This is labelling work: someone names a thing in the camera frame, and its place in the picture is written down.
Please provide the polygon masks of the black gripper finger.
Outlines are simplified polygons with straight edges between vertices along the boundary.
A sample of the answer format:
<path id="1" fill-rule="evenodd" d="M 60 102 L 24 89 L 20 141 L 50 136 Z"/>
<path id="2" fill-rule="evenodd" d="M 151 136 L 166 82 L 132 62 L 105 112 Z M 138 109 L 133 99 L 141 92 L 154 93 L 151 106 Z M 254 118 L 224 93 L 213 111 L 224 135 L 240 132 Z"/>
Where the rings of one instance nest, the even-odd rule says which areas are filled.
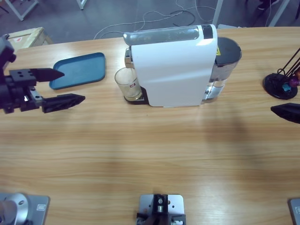
<path id="1" fill-rule="evenodd" d="M 77 94 L 63 94 L 56 97 L 44 98 L 42 102 L 42 112 L 52 113 L 65 110 L 80 104 L 85 100 L 85 96 Z"/>
<path id="2" fill-rule="evenodd" d="M 52 68 L 30 69 L 30 83 L 50 82 L 63 76 L 63 72 L 57 71 Z"/>
<path id="3" fill-rule="evenodd" d="M 286 103 L 282 105 L 272 106 L 271 111 L 280 118 L 293 123 L 300 123 L 300 105 L 295 103 Z"/>

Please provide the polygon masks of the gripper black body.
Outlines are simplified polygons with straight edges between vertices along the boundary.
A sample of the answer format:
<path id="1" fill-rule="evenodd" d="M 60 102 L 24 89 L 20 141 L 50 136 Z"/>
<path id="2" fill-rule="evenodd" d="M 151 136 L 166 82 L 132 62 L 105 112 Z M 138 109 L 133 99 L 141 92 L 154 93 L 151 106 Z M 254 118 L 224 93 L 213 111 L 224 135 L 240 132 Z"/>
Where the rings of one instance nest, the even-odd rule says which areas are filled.
<path id="1" fill-rule="evenodd" d="M 0 73 L 0 108 L 4 113 L 15 109 L 29 111 L 42 106 L 43 98 L 36 91 L 37 82 L 42 82 L 41 69 L 10 70 L 9 75 Z"/>

